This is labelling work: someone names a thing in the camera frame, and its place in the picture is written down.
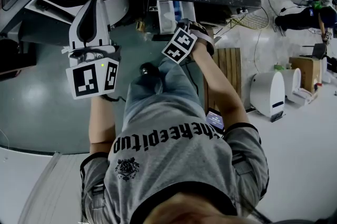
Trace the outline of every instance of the smartphone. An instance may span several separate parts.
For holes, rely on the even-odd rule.
[[[209,108],[206,113],[206,122],[211,124],[219,134],[224,135],[225,126],[220,112]]]

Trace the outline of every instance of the person in black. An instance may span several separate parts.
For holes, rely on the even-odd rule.
[[[309,28],[317,28],[322,32],[322,39],[326,42],[325,29],[334,27],[337,23],[337,11],[331,7],[323,7],[322,9],[314,9],[308,7],[298,14],[289,14],[278,16],[274,19],[275,26],[280,27],[281,33],[285,36],[287,29],[302,30]]]

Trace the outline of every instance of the wooden pallet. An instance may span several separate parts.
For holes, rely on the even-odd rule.
[[[213,55],[215,63],[232,84],[241,98],[241,50],[240,48],[216,49]],[[219,110],[204,77],[205,111],[208,108]]]

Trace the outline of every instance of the gray t-shirt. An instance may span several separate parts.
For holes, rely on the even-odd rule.
[[[109,155],[96,153],[82,163],[82,211],[89,223],[143,223],[178,192],[205,196],[226,215],[246,216],[242,205],[256,206],[269,179],[255,127],[235,124],[221,139],[201,107],[155,98],[128,122]]]

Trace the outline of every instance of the wooden board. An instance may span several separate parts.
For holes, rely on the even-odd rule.
[[[241,51],[240,48],[223,48],[215,50],[214,62],[232,84],[237,94],[241,97]],[[215,99],[210,92],[204,78],[205,112],[208,108],[218,110]]]

